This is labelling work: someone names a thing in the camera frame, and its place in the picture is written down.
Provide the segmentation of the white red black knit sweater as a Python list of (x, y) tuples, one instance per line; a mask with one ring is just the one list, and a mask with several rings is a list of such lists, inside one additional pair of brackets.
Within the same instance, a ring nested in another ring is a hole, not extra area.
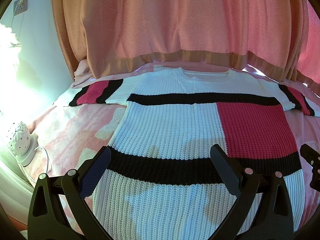
[(125, 106), (93, 197), (114, 239), (211, 236), (235, 201), (210, 159), (215, 144), (254, 172), (281, 172), (299, 228), (305, 185), (285, 112), (319, 116), (301, 92), (233, 70), (163, 68), (69, 89), (63, 103)]

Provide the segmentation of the pink bed sheet with bows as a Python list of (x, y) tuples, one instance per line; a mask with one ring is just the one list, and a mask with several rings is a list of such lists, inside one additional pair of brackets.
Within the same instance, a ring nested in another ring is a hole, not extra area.
[[(185, 70), (201, 72), (225, 72), (228, 67), (215, 66), (195, 62), (168, 62), (165, 67), (182, 67)], [(145, 72), (163, 68), (161, 65), (148, 63), (139, 70), (119, 75), (102, 77), (100, 80), (113, 80), (117, 78), (135, 76)], [(76, 76), (71, 87), (82, 88), (95, 81), (88, 68), (86, 75)], [(305, 83), (285, 80), (281, 84), (300, 91), (306, 98), (319, 105), (319, 97), (309, 89)], [(59, 176), (71, 168), (79, 168), (86, 160), (93, 157), (101, 146), (106, 145), (116, 130), (125, 108), (120, 105), (82, 105), (79, 107), (61, 107), (54, 103), (42, 116), (36, 119), (28, 129), (38, 136), (38, 143), (44, 147), (49, 157), (48, 174)], [(303, 116), (298, 111), (285, 113), (291, 131), (295, 137), (298, 148), (308, 143), (319, 152), (319, 118)], [(31, 163), (25, 168), (33, 180), (46, 171), (47, 155), (41, 150)], [(306, 195), (304, 211), (299, 227), (302, 227), (314, 214), (319, 204), (319, 192), (311, 189), (311, 166), (302, 159), (302, 168)]]

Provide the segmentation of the white nightstand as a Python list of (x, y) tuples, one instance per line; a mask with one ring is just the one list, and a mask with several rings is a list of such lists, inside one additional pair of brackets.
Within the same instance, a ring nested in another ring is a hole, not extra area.
[(1, 147), (1, 206), (18, 230), (27, 229), (33, 187), (16, 159)]

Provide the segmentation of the white perforated bedside lamp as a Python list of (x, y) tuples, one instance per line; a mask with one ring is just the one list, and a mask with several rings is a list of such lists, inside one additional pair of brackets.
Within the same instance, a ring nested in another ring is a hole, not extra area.
[(13, 122), (6, 134), (6, 145), (16, 160), (23, 166), (28, 166), (35, 157), (37, 135), (30, 133), (27, 125), (23, 122)]

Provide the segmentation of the pink curtain with tan hem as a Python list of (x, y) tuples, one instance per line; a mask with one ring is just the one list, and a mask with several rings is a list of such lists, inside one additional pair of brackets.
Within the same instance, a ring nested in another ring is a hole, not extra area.
[(52, 0), (69, 71), (96, 78), (152, 62), (247, 64), (319, 92), (319, 18), (308, 0)]

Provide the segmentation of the wall power socket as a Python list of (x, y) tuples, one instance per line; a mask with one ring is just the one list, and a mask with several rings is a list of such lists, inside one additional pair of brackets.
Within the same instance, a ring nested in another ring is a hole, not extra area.
[(18, 0), (14, 3), (13, 17), (28, 10), (28, 0)]

